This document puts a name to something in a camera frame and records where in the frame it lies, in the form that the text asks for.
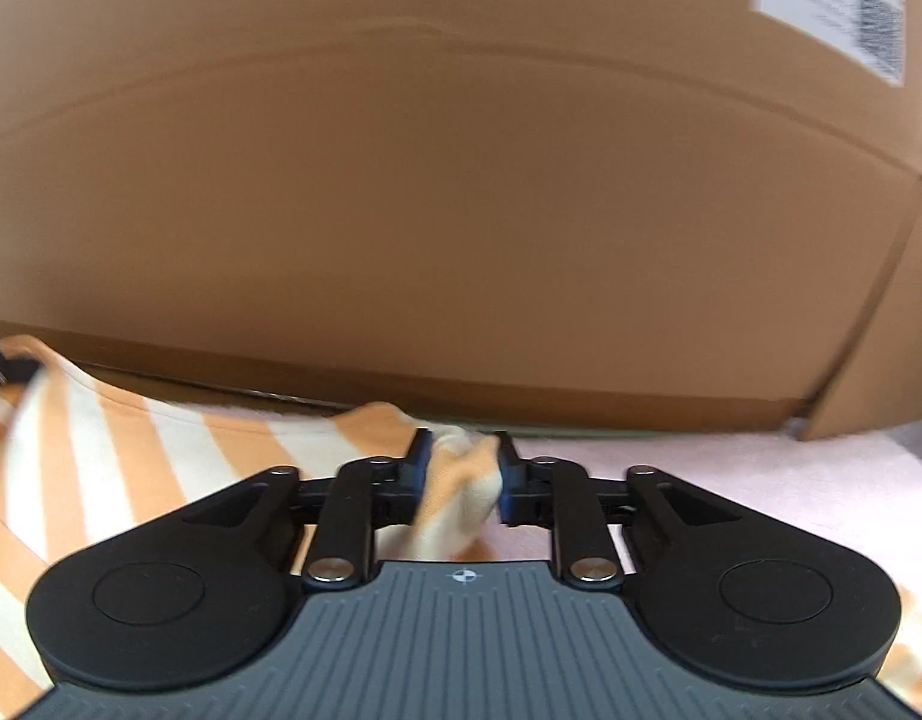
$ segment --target towel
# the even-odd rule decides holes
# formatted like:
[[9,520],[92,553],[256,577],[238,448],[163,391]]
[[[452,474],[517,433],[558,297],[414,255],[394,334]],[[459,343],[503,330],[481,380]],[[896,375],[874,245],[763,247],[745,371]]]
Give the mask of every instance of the towel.
[[[402,456],[414,431],[426,427],[436,440],[419,511],[410,526],[378,533],[379,557],[463,562],[547,557],[546,533],[509,531],[493,514],[501,476],[492,437],[410,418],[390,404],[369,404],[335,418],[205,413],[99,382],[34,338],[9,338],[1,348],[8,356],[36,357],[43,365],[26,386],[0,386],[0,717],[21,712],[50,686],[24,623],[27,594],[49,565],[270,466],[293,464],[304,478],[333,476],[350,460]],[[789,469],[767,473],[772,461],[791,454],[775,451],[787,441],[528,442],[522,453],[559,454],[613,477],[647,461],[875,560],[881,556],[895,581],[904,577],[917,591],[902,589],[902,630],[880,679],[922,710],[922,575],[913,567],[922,539],[911,538],[911,530],[922,524],[916,515],[922,511],[922,484],[904,463],[885,466],[885,452],[872,449],[871,442],[827,455],[805,450],[809,454]],[[880,484],[871,485],[881,505],[863,512],[858,507],[867,499],[855,500],[858,496],[844,493],[848,488],[838,497],[834,485],[818,485],[818,479],[850,476],[857,462],[832,467],[826,461],[853,454],[867,466],[882,463],[882,470],[894,470],[893,477],[879,475]],[[903,466],[906,475],[898,484]],[[815,485],[806,485],[806,478],[815,479]],[[799,490],[809,488],[821,491],[801,497]],[[851,499],[847,503],[845,495]],[[885,501],[892,502],[892,515],[907,511],[911,517],[898,528],[893,522],[885,527]],[[849,509],[854,519],[831,517]],[[887,536],[876,538],[877,527],[866,524],[877,522]],[[891,535],[898,538],[897,555],[887,548]],[[303,554],[304,546],[296,569]]]

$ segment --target orange and white striped towel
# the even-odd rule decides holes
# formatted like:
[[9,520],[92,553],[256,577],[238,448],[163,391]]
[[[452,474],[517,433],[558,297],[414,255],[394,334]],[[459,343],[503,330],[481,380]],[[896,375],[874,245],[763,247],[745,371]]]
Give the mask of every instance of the orange and white striped towel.
[[424,497],[411,526],[378,533],[378,553],[477,560],[501,491],[495,440],[372,404],[336,418],[250,419],[199,413],[88,376],[34,338],[2,341],[44,366],[0,389],[0,717],[50,686],[24,622],[48,565],[270,466],[333,476],[357,458],[401,457],[418,427],[434,430]]

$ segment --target logo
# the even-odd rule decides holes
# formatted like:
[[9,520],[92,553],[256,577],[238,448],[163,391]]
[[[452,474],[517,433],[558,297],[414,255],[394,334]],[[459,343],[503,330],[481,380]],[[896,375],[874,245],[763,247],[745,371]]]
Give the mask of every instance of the logo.
[[467,584],[470,581],[481,578],[481,575],[478,574],[477,571],[472,571],[469,568],[459,568],[453,574],[448,574],[448,576],[455,581],[459,581],[461,584]]

